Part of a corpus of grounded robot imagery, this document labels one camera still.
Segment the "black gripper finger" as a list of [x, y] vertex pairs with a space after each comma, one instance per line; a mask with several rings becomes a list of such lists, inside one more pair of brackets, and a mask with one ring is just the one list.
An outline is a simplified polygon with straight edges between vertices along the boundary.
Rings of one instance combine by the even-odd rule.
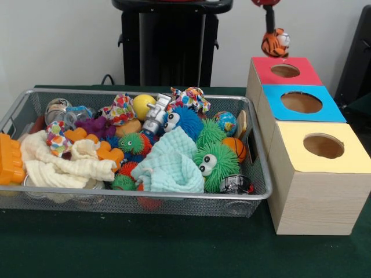
[[272, 5], [265, 6], [265, 22], [266, 22], [266, 29], [268, 34], [274, 33], [275, 30], [275, 13], [273, 10]]

